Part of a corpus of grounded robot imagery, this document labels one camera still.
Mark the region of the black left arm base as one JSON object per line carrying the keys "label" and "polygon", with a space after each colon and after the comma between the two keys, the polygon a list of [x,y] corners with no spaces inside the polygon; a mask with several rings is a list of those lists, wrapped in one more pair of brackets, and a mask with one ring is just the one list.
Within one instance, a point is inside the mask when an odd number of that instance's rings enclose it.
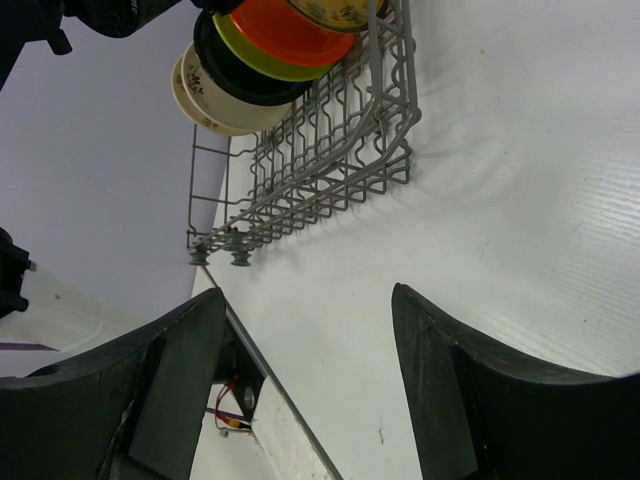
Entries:
{"label": "black left arm base", "polygon": [[[231,433],[253,433],[252,421],[265,379],[266,374],[258,361],[234,327],[227,322],[213,381],[220,389],[213,405],[206,409],[207,413],[213,415],[214,425],[223,437]],[[226,398],[235,400],[239,413],[221,408]]]}

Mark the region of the cream floral plate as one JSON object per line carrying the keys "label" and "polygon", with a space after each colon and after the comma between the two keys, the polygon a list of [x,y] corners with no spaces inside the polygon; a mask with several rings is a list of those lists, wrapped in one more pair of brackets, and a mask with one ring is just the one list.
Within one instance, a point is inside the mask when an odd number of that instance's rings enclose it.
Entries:
{"label": "cream floral plate", "polygon": [[196,126],[203,127],[211,132],[232,136],[234,134],[234,131],[232,129],[216,123],[206,115],[202,114],[196,108],[195,104],[190,100],[183,85],[181,76],[181,65],[182,58],[179,57],[173,67],[171,79],[171,90],[176,104],[182,110],[184,115],[188,117]]}

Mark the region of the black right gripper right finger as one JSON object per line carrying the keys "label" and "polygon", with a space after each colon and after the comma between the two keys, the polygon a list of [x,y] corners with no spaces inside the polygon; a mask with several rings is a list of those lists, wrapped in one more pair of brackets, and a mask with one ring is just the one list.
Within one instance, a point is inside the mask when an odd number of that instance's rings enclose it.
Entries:
{"label": "black right gripper right finger", "polygon": [[425,479],[635,479],[639,378],[560,366],[460,321],[404,284],[392,316]]}

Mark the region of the cream plate black patch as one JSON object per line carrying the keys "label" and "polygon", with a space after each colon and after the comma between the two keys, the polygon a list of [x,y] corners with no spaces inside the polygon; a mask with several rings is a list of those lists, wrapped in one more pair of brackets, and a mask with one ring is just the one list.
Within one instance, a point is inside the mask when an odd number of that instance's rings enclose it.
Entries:
{"label": "cream plate black patch", "polygon": [[259,106],[232,96],[205,72],[191,43],[182,56],[181,74],[186,93],[196,109],[214,124],[254,133],[269,130],[284,120],[293,103]]}

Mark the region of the yellow patterned dark plate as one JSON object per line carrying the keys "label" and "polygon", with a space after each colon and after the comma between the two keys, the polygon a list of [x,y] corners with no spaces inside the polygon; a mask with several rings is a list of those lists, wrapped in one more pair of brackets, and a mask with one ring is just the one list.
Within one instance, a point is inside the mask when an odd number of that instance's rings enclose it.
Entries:
{"label": "yellow patterned dark plate", "polygon": [[364,31],[369,22],[369,5],[375,13],[385,1],[368,0],[287,0],[286,3],[312,23],[338,33]]}

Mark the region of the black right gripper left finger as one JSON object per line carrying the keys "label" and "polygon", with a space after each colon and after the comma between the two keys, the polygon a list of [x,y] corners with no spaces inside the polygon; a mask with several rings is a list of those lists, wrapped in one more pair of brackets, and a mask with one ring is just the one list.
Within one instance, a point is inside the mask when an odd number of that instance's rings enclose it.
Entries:
{"label": "black right gripper left finger", "polygon": [[224,297],[211,288],[89,351],[2,378],[2,478],[189,478],[224,328]]}

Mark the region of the orange plate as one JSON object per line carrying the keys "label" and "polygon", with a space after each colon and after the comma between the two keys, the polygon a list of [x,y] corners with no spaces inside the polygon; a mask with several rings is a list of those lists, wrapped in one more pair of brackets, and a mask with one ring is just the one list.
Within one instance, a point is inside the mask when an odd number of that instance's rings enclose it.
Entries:
{"label": "orange plate", "polygon": [[354,34],[323,29],[286,1],[243,1],[230,18],[259,50],[297,66],[320,67],[342,60],[356,44]]}

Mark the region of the lime green plate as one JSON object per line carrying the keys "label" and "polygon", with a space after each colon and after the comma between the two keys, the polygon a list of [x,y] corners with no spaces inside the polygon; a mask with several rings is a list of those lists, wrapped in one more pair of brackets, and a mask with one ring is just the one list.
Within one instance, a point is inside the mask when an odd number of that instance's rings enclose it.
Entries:
{"label": "lime green plate", "polygon": [[286,63],[253,45],[229,16],[214,15],[212,19],[217,33],[235,56],[255,71],[270,78],[302,83],[316,80],[334,68],[333,64],[307,67]]}

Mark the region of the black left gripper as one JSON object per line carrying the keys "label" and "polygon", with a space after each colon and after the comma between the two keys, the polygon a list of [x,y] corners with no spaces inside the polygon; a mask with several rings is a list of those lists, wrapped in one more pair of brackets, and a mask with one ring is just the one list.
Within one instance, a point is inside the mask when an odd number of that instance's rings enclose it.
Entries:
{"label": "black left gripper", "polygon": [[65,17],[77,18],[109,38],[126,38],[178,4],[180,0],[2,0],[1,82],[5,83],[24,46],[45,42],[67,55],[72,46],[62,29]]}

